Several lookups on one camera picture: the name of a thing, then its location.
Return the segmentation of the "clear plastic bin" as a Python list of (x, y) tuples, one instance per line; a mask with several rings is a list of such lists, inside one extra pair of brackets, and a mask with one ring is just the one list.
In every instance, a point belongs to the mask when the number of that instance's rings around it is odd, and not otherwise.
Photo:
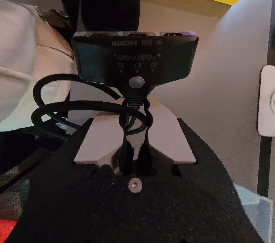
[(252, 225), (265, 243), (272, 241), (273, 200), (234, 184), (242, 206)]

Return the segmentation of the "person's cream hoodie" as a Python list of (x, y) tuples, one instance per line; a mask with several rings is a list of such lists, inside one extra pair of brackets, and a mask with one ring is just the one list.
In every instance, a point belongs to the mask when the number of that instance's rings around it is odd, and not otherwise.
[(71, 74), (73, 50), (32, 5), (0, 0), (0, 131), (33, 126), (33, 87), (53, 74)]

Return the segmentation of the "black sheet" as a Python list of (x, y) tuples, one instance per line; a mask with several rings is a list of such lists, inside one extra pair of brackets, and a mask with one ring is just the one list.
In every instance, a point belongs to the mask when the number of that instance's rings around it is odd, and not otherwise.
[(269, 194), (271, 147), (272, 138), (261, 136), (257, 193), (264, 197), (268, 197)]

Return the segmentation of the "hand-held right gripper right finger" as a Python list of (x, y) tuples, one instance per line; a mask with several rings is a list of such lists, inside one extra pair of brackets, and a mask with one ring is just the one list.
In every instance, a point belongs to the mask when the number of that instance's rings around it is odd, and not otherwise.
[(148, 97), (153, 117), (148, 141), (153, 164), (194, 164), (196, 159), (180, 127), (177, 117), (152, 97)]

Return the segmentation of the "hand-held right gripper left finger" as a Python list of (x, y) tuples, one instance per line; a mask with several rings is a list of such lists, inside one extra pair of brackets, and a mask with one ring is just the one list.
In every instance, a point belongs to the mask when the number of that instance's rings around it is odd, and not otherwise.
[(119, 113), (98, 112), (74, 159), (75, 163), (118, 164), (116, 153), (124, 139), (119, 116)]

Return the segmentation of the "grey desk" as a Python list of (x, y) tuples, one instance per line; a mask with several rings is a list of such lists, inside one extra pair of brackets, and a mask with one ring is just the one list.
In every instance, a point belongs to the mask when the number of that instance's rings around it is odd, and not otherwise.
[(257, 191), (260, 71), (267, 63), (273, 0), (141, 0), (140, 31), (199, 36), (187, 79), (156, 87), (166, 106), (216, 153), (234, 182)]

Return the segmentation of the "white board stand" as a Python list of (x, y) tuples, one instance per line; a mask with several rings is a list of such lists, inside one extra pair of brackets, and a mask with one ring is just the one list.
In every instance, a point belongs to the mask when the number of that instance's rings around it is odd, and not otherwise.
[(275, 66), (266, 65), (260, 73), (257, 130), (261, 136), (275, 137)]

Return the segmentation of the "black HDMI switch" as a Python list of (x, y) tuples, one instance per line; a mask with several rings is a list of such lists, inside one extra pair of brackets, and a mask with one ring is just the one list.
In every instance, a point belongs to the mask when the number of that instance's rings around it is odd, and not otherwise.
[[(147, 96), (154, 87), (186, 78), (191, 71), (198, 45), (198, 36), (190, 32), (76, 32), (71, 40), (78, 75), (54, 74), (39, 80), (33, 88), (38, 108), (31, 121), (41, 131), (47, 131), (42, 116), (78, 129), (80, 126), (62, 121), (55, 112), (92, 110), (121, 114), (119, 123), (124, 135), (134, 135), (149, 129)], [(44, 104), (41, 90), (50, 82), (75, 81), (96, 87), (115, 100), (124, 96), (123, 105), (100, 101), (68, 101)]]

